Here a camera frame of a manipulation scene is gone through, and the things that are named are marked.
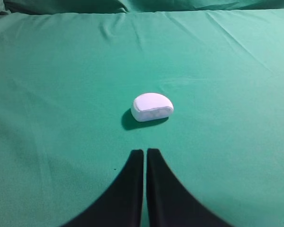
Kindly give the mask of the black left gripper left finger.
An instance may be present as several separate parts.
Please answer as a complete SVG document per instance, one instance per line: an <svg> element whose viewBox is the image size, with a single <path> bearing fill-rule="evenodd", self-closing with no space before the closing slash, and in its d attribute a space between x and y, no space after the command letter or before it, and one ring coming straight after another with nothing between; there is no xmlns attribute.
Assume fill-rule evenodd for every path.
<svg viewBox="0 0 284 227"><path fill-rule="evenodd" d="M132 150L111 185L65 227L139 227L143 203L144 153Z"/></svg>

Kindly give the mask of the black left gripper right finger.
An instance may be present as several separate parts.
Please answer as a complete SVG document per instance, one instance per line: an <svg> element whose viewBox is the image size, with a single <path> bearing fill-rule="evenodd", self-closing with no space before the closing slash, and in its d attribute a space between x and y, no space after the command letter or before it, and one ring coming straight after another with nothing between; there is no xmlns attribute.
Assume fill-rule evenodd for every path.
<svg viewBox="0 0 284 227"><path fill-rule="evenodd" d="M151 227L229 227L191 195L161 152L147 150L146 197Z"/></svg>

